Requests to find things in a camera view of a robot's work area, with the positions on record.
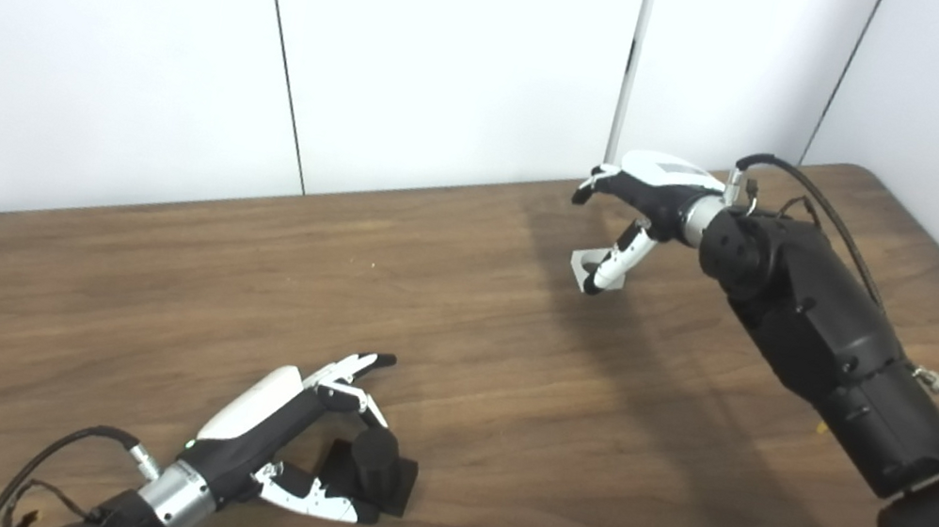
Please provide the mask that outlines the black and white left hand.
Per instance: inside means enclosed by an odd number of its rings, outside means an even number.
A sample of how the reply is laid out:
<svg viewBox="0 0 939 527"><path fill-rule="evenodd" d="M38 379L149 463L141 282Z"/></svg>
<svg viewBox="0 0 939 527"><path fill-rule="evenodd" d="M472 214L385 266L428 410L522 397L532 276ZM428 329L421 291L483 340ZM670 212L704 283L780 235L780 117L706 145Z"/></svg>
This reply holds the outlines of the black and white left hand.
<svg viewBox="0 0 939 527"><path fill-rule="evenodd" d="M176 460L199 476L218 512L259 497L303 516L375 525L375 505L277 455L327 413L357 414L369 428L389 428L376 401L357 383L396 362L391 354L363 352L307 376L298 366L278 367L220 409Z"/></svg>

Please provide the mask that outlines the black and white right hand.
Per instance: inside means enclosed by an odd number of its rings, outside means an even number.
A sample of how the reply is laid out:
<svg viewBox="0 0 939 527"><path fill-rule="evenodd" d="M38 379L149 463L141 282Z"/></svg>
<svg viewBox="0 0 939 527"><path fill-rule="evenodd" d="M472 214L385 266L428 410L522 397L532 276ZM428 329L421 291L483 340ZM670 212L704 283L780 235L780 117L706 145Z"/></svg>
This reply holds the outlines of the black and white right hand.
<svg viewBox="0 0 939 527"><path fill-rule="evenodd" d="M662 152L636 150L621 164L591 169L571 195L574 206L595 194L614 196L638 214L610 248L571 253L573 276L584 295L617 291L626 274L659 244L696 248L713 218L732 207L726 184L703 168Z"/></svg>

